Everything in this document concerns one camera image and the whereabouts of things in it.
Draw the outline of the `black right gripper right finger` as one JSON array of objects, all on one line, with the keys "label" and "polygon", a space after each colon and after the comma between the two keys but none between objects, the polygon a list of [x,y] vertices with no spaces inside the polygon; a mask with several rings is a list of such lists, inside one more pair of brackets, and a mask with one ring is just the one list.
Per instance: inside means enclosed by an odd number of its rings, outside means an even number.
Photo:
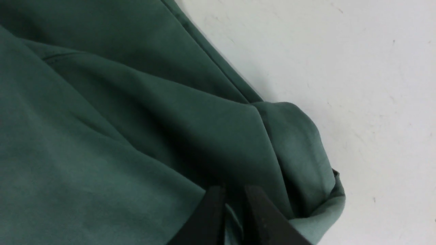
[{"label": "black right gripper right finger", "polygon": [[259,186],[244,187],[245,245],[310,245]]}]

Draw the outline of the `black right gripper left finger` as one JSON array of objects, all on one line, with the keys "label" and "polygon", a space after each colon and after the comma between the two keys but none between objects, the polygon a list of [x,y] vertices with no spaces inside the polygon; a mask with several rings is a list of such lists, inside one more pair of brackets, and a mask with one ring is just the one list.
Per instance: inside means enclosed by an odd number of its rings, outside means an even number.
[{"label": "black right gripper left finger", "polygon": [[212,186],[204,194],[187,222],[168,242],[169,245],[223,245],[225,198],[222,186]]}]

